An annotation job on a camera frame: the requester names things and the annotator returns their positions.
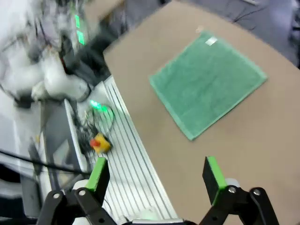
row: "tabletop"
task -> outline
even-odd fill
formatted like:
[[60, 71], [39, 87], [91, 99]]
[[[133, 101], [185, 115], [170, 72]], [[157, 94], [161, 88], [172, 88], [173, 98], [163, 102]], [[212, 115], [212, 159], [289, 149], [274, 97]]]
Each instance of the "tabletop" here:
[[[205, 29], [230, 43], [268, 80], [226, 116], [189, 141], [149, 83]], [[173, 1], [121, 37], [105, 60], [147, 153], [180, 217], [201, 221], [210, 208], [202, 179], [205, 156], [244, 190], [266, 189], [280, 224], [300, 221], [300, 72], [237, 25], [190, 3]], [[241, 224], [231, 216], [226, 224]]]

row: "floor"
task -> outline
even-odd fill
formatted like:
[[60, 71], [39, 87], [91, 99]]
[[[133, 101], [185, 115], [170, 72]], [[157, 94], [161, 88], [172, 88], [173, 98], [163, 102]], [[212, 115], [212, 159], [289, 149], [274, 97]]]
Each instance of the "floor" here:
[[[190, 0], [220, 16], [233, 20], [239, 14], [259, 10], [245, 16], [239, 25], [271, 45], [289, 61], [297, 64], [296, 48], [288, 42], [294, 0], [256, 0], [260, 4], [252, 6], [241, 0]], [[129, 27], [138, 25], [145, 17], [159, 8], [158, 0], [127, 0], [127, 21]]]

